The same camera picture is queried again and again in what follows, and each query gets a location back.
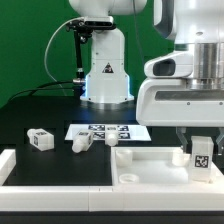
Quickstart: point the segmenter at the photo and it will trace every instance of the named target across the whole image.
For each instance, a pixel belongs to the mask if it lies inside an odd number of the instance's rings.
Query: white plastic part
[[[117,125],[106,125],[105,127],[105,144],[115,146],[118,144],[118,128]]]
[[[119,182],[122,184],[136,184],[139,183],[139,176],[132,173],[125,173],[119,176]]]
[[[162,61],[172,60],[175,63],[175,72],[172,76],[156,76],[153,72],[155,64]],[[148,61],[145,64],[144,71],[146,76],[151,78],[181,78],[191,75],[193,72],[193,52],[191,51],[174,51],[164,57],[159,57]]]
[[[72,8],[82,16],[130,15],[133,0],[69,0]],[[143,10],[147,0],[135,0],[136,13]]]
[[[209,182],[213,155],[213,141],[210,137],[192,136],[192,157],[189,167],[190,179]]]
[[[220,100],[156,100],[158,91],[185,91],[183,79],[147,78],[140,87],[136,118],[144,126],[224,127]]]
[[[30,144],[40,151],[54,148],[54,135],[44,129],[29,129],[27,135],[30,139]]]
[[[72,150],[75,153],[81,151],[87,151],[93,143],[93,131],[91,130],[80,130],[73,139]]]
[[[154,0],[154,26],[159,24],[162,20],[163,3],[162,0]]]
[[[124,41],[118,29],[93,32],[92,66],[81,100],[118,104],[134,99],[130,95],[129,76],[124,70]]]
[[[113,186],[4,186],[0,211],[224,211],[224,176],[214,164],[214,183],[188,182],[186,167],[172,166],[174,147],[134,147],[131,167],[116,165],[117,149]],[[119,183],[125,173],[140,183]]]
[[[16,165],[14,149],[5,149],[0,155],[0,186],[4,184],[9,174]]]
[[[174,166],[187,166],[189,164],[190,154],[185,154],[183,149],[177,148],[173,150],[172,164]]]
[[[127,148],[116,151],[116,163],[118,166],[130,166],[132,164],[133,152]]]
[[[223,0],[175,0],[176,44],[224,42]]]

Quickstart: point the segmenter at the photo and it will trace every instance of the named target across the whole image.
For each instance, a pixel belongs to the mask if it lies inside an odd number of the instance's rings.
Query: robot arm
[[[69,0],[72,8],[82,16],[106,17],[134,13],[133,0]],[[136,12],[140,12],[147,0],[135,0]]]

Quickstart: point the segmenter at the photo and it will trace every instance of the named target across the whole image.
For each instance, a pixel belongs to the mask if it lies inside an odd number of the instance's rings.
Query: white plastic block
[[[54,135],[44,129],[30,129],[28,130],[27,135],[30,139],[30,144],[40,151],[54,148]]]
[[[206,181],[211,179],[213,141],[210,137],[192,136],[192,157],[189,167],[191,180]]]
[[[0,187],[0,211],[88,211],[89,187]]]
[[[183,152],[183,149],[177,148],[173,150],[172,164],[174,166],[187,166],[189,165],[190,154]]]
[[[16,165],[14,149],[5,149],[0,155],[0,186],[4,184],[9,174]]]
[[[81,130],[73,139],[72,150],[75,153],[87,151],[93,143],[93,131]]]
[[[105,128],[105,144],[111,147],[118,144],[118,128],[117,125],[106,125]]]
[[[127,148],[116,150],[116,163],[118,166],[130,166],[132,164],[133,152]]]
[[[123,192],[118,187],[90,187],[89,211],[123,211]]]

